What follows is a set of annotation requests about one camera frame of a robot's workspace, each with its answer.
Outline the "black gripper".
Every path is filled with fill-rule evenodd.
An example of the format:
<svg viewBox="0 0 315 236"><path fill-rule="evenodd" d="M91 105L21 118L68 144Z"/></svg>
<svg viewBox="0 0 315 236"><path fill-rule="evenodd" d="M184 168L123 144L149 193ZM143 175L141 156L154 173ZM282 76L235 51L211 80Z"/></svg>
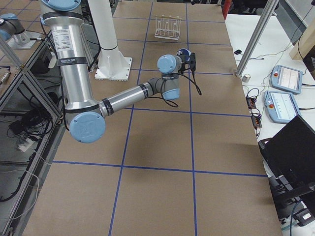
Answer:
<svg viewBox="0 0 315 236"><path fill-rule="evenodd" d="M179 55L182 64L179 69L179 73L183 74L185 71L190 70L190 56L189 55Z"/></svg>

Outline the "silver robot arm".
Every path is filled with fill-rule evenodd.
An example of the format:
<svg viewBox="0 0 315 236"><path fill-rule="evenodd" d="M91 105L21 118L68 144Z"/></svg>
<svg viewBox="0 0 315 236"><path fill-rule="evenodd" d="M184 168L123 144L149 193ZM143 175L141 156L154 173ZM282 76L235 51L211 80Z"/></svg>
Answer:
<svg viewBox="0 0 315 236"><path fill-rule="evenodd" d="M80 1L43 0L40 7L44 24L52 31L66 89L65 112L69 131L79 142L92 143L100 139L106 129L105 117L138 101L157 93L167 101L179 98L179 76L196 67L195 54L180 49L175 55L163 55L158 59L161 77L98 101L93 97L81 35L83 16ZM101 47L96 77L127 80L132 59L124 57L118 49L109 3L91 2L90 11Z"/></svg>
<svg viewBox="0 0 315 236"><path fill-rule="evenodd" d="M9 40L13 35L19 35L25 31L18 17L13 13L5 13L0 16L0 36L3 40Z"/></svg>

